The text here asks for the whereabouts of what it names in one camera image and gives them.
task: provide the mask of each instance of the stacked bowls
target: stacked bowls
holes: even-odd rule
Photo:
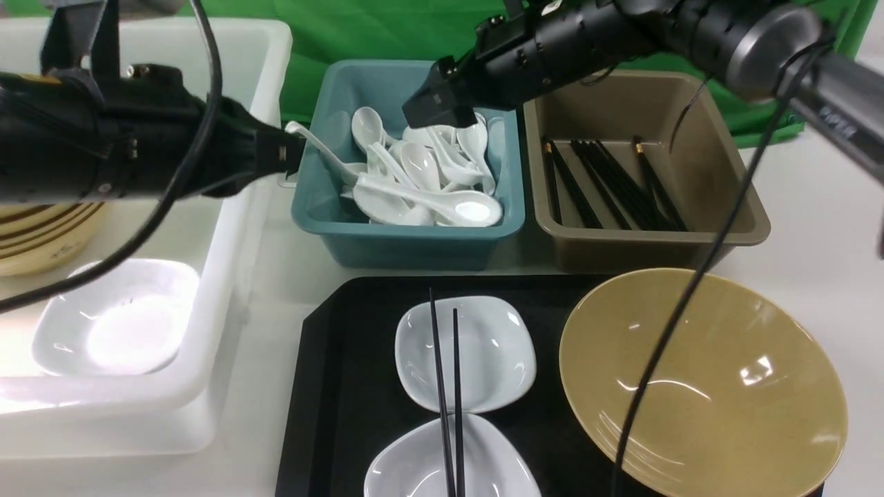
[[[0,206],[0,276],[34,274],[70,261],[106,214],[104,203]]]

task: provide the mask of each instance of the yellow bowl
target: yellow bowl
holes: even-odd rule
[[[0,207],[0,223],[3,222],[4,218],[11,218],[12,216],[18,216],[20,214],[24,214],[29,210],[38,210],[40,208],[49,207],[48,205],[34,205],[32,203],[25,203],[22,205],[4,205]]]
[[[692,274],[611,279],[565,324],[562,385],[612,460],[638,380]],[[623,467],[670,497],[804,497],[834,469],[846,439],[847,402],[819,344],[764,297],[708,276],[645,393]]]
[[[0,219],[0,235],[20,234],[33,229],[64,213],[73,207],[72,203],[59,203],[57,205],[44,205],[33,210],[20,212],[15,216]]]
[[[100,203],[91,214],[72,222],[57,236],[39,247],[0,258],[0,276],[18,276],[49,271],[69,262],[92,240],[104,224],[107,204]]]
[[[93,203],[74,207],[61,216],[57,216],[23,234],[0,236],[0,258],[27,252],[48,241],[55,240],[59,234],[66,232],[80,221],[91,216],[98,208],[99,204]]]

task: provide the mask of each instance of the green backdrop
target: green backdrop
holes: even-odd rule
[[[844,18],[838,50],[856,54],[877,0],[822,0],[814,9],[826,19]],[[294,47],[281,97],[283,117],[310,121],[329,64],[347,58],[436,59],[458,57],[475,41],[474,28],[503,12],[502,0],[203,0],[211,16],[280,19],[292,28]],[[6,0],[12,15],[46,15],[38,0]],[[694,73],[678,57],[658,55],[623,67]],[[712,84],[737,144],[750,146],[772,113],[771,105],[750,106]],[[776,139],[803,129],[795,116]]]

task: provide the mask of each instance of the black tray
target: black tray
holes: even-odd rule
[[[438,415],[405,394],[393,360],[406,311],[438,299],[492,295],[512,304],[534,341],[537,379],[519,401],[483,416],[529,465],[544,497],[607,495],[612,464],[577,423],[559,377],[571,310],[610,276],[365,278],[346,283],[303,324],[277,497],[359,497],[380,451]],[[659,497],[625,477],[623,495]],[[822,487],[812,493],[820,497]]]

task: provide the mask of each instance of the black cable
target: black cable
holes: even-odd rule
[[[700,88],[697,88],[697,93],[695,93],[694,96],[691,97],[690,102],[688,102],[688,104],[684,106],[684,109],[682,109],[682,113],[678,115],[678,120],[675,121],[675,128],[673,128],[672,130],[672,136],[669,137],[670,154],[672,153],[672,149],[675,146],[675,136],[678,134],[679,128],[682,127],[682,121],[684,121],[684,118],[688,116],[688,111],[690,111],[690,108],[694,106],[694,103],[697,103],[697,99],[699,99],[700,94],[703,93],[703,88],[706,88],[706,85],[709,84],[709,80],[711,80],[712,78],[712,76],[707,76],[706,79],[703,80],[703,84],[700,85]]]
[[[206,50],[209,52],[210,89],[209,95],[206,97],[206,110],[202,116],[200,125],[196,129],[194,140],[191,142],[190,148],[187,150],[184,158],[181,159],[181,164],[172,176],[169,187],[166,188],[159,203],[156,205],[153,212],[150,213],[148,220],[145,221],[138,232],[122,247],[117,249],[116,252],[95,266],[77,275],[71,276],[68,279],[62,279],[49,284],[46,287],[37,288],[30,292],[25,292],[24,294],[18,294],[3,299],[0,301],[0,314],[49,299],[56,294],[70,292],[87,285],[112,271],[140,249],[141,245],[153,235],[154,231],[156,231],[163,222],[166,214],[169,213],[175,200],[183,194],[184,187],[190,180],[196,165],[202,158],[202,153],[208,146],[212,131],[215,129],[218,114],[221,110],[221,90],[223,86],[221,56],[218,53],[215,34],[212,33],[212,28],[209,24],[209,16],[202,7],[202,0],[190,0],[190,5],[194,9],[194,15],[197,24],[200,27],[203,42],[206,45]]]
[[[815,50],[808,53],[807,57],[802,61],[801,65],[796,71],[794,78],[789,82],[789,86],[786,88],[779,105],[777,105],[777,108],[774,111],[773,116],[768,123],[767,128],[765,129],[765,132],[761,135],[761,140],[758,143],[758,147],[755,149],[755,153],[752,155],[752,160],[750,161],[746,175],[743,177],[743,182],[740,184],[740,190],[737,194],[734,208],[728,214],[728,219],[725,221],[724,226],[715,235],[715,240],[713,242],[712,248],[709,251],[709,254],[706,256],[703,263],[700,264],[700,267],[697,269],[697,271],[694,272],[694,275],[691,277],[688,286],[684,290],[684,293],[682,294],[678,303],[675,305],[675,309],[673,310],[672,315],[669,317],[667,325],[663,329],[663,333],[657,340],[657,345],[655,346],[651,354],[651,358],[648,360],[648,364],[644,369],[642,378],[638,382],[638,387],[636,388],[635,394],[632,396],[632,401],[629,404],[629,410],[626,413],[626,419],[623,421],[623,430],[621,432],[620,440],[617,444],[617,455],[614,458],[613,473],[611,475],[612,497],[620,497],[621,487],[619,484],[623,468],[623,459],[626,456],[626,446],[629,443],[629,434],[632,432],[632,425],[636,421],[638,408],[641,405],[642,399],[644,398],[644,393],[645,391],[647,391],[648,385],[651,382],[651,377],[653,376],[654,371],[657,369],[657,364],[659,363],[660,358],[663,356],[663,352],[666,350],[666,346],[672,339],[675,328],[678,326],[679,321],[682,319],[682,314],[684,313],[684,310],[688,307],[691,297],[693,297],[694,293],[697,291],[697,287],[699,287],[700,281],[703,279],[706,273],[709,272],[710,269],[712,269],[715,256],[718,254],[721,246],[724,244],[724,239],[728,236],[730,228],[736,221],[736,217],[740,211],[740,208],[743,206],[743,200],[745,200],[746,194],[749,192],[749,188],[752,185],[752,177],[755,176],[755,172],[758,170],[758,164],[761,162],[761,156],[764,155],[765,149],[773,140],[774,132],[776,132],[777,128],[779,127],[780,119],[782,119],[783,115],[785,115],[786,111],[789,109],[789,102],[797,94],[798,89],[801,87],[801,83],[804,80],[804,77],[807,76],[808,73],[810,73],[817,59],[827,51],[831,50],[831,42],[814,43],[814,45]]]
[[[594,86],[598,85],[600,82],[602,82],[603,80],[605,80],[605,78],[610,76],[611,73],[613,73],[613,70],[616,68],[617,68],[617,64],[612,65],[612,66],[608,67],[607,69],[605,69],[605,71],[603,73],[601,73],[599,76],[597,76],[591,80],[588,80],[588,81],[580,80],[580,84],[581,84],[581,86],[584,86],[587,88],[594,87]]]

